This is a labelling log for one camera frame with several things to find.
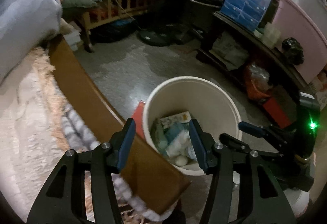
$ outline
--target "white plastic container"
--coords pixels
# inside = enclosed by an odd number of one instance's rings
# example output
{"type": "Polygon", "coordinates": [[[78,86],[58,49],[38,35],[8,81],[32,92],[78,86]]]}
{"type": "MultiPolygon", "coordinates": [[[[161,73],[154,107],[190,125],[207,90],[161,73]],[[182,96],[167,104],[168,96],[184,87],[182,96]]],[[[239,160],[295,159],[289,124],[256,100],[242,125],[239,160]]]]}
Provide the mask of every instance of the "white plastic container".
{"type": "MultiPolygon", "coordinates": [[[[157,86],[150,94],[143,111],[143,131],[147,143],[157,152],[150,129],[157,118],[189,111],[204,132],[210,133],[215,141],[227,133],[238,140],[242,131],[237,127],[240,114],[232,99],[215,84],[202,78],[180,76],[171,78],[157,86]]],[[[186,175],[204,175],[196,161],[177,167],[186,175]]]]}
{"type": "Polygon", "coordinates": [[[322,0],[292,0],[311,18],[327,38],[327,8],[322,0]]]}

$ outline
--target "white plastic bucket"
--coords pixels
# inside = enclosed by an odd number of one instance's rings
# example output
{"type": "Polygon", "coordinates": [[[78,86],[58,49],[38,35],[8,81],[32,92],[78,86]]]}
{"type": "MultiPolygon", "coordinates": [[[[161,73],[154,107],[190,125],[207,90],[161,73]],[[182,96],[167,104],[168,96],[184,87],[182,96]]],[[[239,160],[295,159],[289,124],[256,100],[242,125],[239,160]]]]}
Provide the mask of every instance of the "white plastic bucket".
{"type": "MultiPolygon", "coordinates": [[[[189,111],[204,132],[210,133],[215,141],[227,133],[238,140],[242,131],[237,127],[240,114],[232,99],[215,84],[202,78],[181,76],[171,78],[157,86],[150,94],[143,111],[143,131],[147,143],[157,152],[150,129],[157,118],[189,111]]],[[[186,175],[204,175],[197,162],[177,167],[186,175]]]]}

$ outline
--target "concrete floor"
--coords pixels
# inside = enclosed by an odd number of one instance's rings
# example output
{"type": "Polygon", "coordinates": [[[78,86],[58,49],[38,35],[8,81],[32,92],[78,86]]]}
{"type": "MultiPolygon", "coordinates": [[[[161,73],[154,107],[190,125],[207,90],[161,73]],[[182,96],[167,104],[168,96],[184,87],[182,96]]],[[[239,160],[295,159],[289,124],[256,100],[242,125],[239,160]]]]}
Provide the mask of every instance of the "concrete floor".
{"type": "MultiPolygon", "coordinates": [[[[130,117],[140,100],[146,101],[161,82],[176,76],[197,76],[225,90],[235,102],[241,119],[255,125],[268,125],[262,112],[214,67],[199,62],[196,52],[184,54],[174,47],[152,47],[136,34],[119,42],[94,45],[95,53],[78,50],[75,55],[99,90],[123,118],[130,117]]],[[[252,149],[274,151],[263,139],[243,134],[252,149]]],[[[207,199],[211,176],[192,176],[191,186],[182,196],[187,224],[199,223],[207,199]]],[[[237,190],[233,193],[230,220],[237,212],[237,190]]]]}

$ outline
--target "green light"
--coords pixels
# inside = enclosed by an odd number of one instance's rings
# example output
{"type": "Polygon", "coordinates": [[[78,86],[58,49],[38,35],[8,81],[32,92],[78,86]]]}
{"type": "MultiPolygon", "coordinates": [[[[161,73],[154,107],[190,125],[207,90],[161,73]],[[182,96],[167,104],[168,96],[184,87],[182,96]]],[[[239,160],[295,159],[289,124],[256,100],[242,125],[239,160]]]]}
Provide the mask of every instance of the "green light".
{"type": "Polygon", "coordinates": [[[312,130],[313,130],[314,128],[316,128],[316,126],[317,126],[317,125],[316,125],[315,123],[313,123],[313,122],[310,123],[310,128],[311,128],[312,130]]]}

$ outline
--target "green cushion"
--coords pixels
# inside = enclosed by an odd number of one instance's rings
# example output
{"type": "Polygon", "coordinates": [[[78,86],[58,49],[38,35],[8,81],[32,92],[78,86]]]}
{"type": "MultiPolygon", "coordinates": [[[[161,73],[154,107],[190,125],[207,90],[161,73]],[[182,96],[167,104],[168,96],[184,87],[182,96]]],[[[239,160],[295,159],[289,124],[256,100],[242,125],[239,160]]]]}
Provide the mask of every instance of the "green cushion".
{"type": "Polygon", "coordinates": [[[61,4],[65,20],[73,20],[88,9],[98,7],[98,4],[92,0],[62,0],[61,4]]]}

